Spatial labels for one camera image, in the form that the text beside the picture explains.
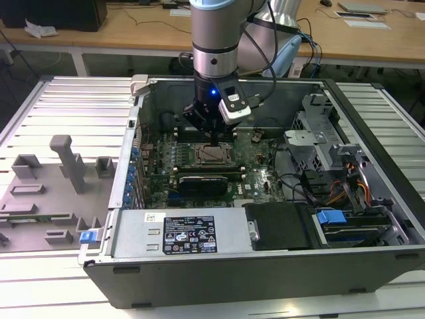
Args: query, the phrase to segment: power supply label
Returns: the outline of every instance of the power supply label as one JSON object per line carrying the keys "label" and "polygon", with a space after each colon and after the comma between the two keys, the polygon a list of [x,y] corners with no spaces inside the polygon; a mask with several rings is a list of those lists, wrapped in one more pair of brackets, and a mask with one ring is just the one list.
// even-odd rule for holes
{"label": "power supply label", "polygon": [[163,234],[166,255],[217,252],[214,216],[166,217]]}

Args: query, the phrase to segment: computer case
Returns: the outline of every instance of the computer case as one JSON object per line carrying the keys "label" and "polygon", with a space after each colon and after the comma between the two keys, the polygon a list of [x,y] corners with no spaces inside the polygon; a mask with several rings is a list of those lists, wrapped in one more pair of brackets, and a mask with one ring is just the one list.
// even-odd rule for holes
{"label": "computer case", "polygon": [[108,14],[105,0],[0,0],[0,4],[8,28],[24,27],[27,19],[41,26],[96,32]]}

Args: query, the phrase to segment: motherboard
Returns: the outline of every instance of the motherboard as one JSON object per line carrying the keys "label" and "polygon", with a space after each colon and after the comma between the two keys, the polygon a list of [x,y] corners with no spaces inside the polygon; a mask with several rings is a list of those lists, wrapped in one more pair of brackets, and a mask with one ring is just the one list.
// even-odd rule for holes
{"label": "motherboard", "polygon": [[211,145],[207,139],[149,134],[142,142],[140,170],[145,208],[241,207],[285,201],[272,167],[275,139],[243,130]]}

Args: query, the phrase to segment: laptop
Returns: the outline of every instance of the laptop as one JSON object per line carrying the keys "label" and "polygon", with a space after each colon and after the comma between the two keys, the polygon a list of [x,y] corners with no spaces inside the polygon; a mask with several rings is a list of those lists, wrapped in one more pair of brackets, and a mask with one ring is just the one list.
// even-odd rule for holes
{"label": "laptop", "polygon": [[366,3],[338,2],[338,5],[346,10],[346,12],[376,13],[377,15],[388,13],[387,10],[378,5],[368,5]]}

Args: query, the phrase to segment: paper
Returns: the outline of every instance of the paper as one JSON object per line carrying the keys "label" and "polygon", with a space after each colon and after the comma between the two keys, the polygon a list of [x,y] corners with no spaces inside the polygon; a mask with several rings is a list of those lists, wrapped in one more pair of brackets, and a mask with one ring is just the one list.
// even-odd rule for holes
{"label": "paper", "polygon": [[391,28],[383,22],[350,21],[350,20],[344,20],[344,22],[347,23],[350,27],[355,27],[355,28],[391,30]]}
{"label": "paper", "polygon": [[51,37],[53,35],[58,35],[55,27],[41,27],[29,22],[26,19],[25,21],[27,22],[25,31],[38,39],[41,39],[41,37]]}
{"label": "paper", "polygon": [[425,21],[425,13],[416,12],[415,15],[418,17],[419,20]]}
{"label": "paper", "polygon": [[190,17],[191,11],[186,9],[172,9],[170,10],[170,15],[178,17]]}

